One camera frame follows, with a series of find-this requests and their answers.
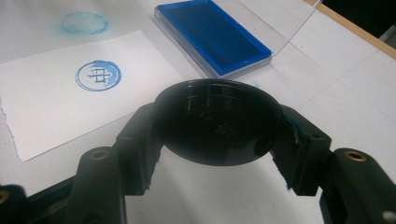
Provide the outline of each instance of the black circular object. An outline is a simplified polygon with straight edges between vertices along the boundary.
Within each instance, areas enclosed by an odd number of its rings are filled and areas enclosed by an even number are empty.
[[[283,117],[279,103],[247,84],[222,79],[178,83],[155,100],[154,122],[177,155],[207,165],[238,165],[265,155]]]

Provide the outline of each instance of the blue rectangular tray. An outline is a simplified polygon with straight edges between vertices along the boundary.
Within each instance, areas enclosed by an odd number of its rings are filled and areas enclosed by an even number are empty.
[[[271,50],[210,0],[159,5],[156,16],[192,58],[204,70],[209,65],[217,77],[271,60]]]

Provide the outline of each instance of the white table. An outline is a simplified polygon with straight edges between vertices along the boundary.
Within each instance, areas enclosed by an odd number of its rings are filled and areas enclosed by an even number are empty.
[[[143,10],[120,13],[151,13],[155,6],[140,4]],[[128,24],[131,30],[141,29],[184,78],[200,77],[149,18],[139,20]],[[269,65],[237,80],[296,109],[332,138],[331,150],[352,147],[370,154],[396,181],[396,62],[335,21],[314,13]],[[112,146],[131,116],[21,162],[1,115],[0,183],[22,185],[31,195],[72,176],[79,157]],[[150,190],[126,201],[130,223],[323,222],[318,197],[287,191],[270,155],[241,166],[209,167],[164,148]]]

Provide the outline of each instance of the blue stamp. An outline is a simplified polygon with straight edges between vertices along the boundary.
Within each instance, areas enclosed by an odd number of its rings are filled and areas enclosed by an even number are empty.
[[[106,91],[117,86],[120,80],[120,69],[106,61],[87,63],[76,73],[77,84],[86,91]]]
[[[75,12],[68,14],[62,21],[62,28],[74,35],[98,35],[107,29],[105,18],[92,12]]]

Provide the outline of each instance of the black plastic part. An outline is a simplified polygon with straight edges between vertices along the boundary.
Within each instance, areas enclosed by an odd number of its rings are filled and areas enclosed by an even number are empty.
[[[344,208],[324,190],[322,213],[330,216],[326,224],[395,223],[396,187],[371,156],[351,148],[337,149],[330,170]],[[346,213],[344,220],[339,213]]]
[[[238,165],[268,152],[282,111],[257,88],[229,80],[176,84],[155,101],[155,124],[178,156],[207,165]]]
[[[149,189],[163,142],[153,127],[154,104],[141,106],[113,146],[120,154],[126,195],[143,195]]]
[[[126,223],[119,156],[112,147],[81,157],[63,224],[76,223]]]
[[[319,167],[318,182],[323,190],[319,201],[320,210],[325,224],[346,223],[347,210],[332,176],[331,160],[332,155]]]
[[[29,224],[62,223],[74,177],[28,198]]]
[[[0,223],[20,224],[27,220],[27,199],[23,188],[0,187]]]
[[[271,155],[289,188],[300,196],[315,196],[319,166],[331,154],[332,139],[294,109],[282,109],[283,128]]]

